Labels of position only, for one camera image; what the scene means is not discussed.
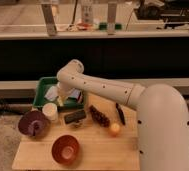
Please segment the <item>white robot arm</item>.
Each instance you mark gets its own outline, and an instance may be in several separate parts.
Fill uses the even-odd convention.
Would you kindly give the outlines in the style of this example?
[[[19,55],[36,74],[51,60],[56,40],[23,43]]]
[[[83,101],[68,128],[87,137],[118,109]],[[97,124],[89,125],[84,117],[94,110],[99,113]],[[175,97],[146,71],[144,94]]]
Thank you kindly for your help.
[[[73,59],[57,73],[59,92],[77,88],[137,112],[140,171],[189,171],[189,110],[181,93],[167,84],[144,87],[92,77]]]

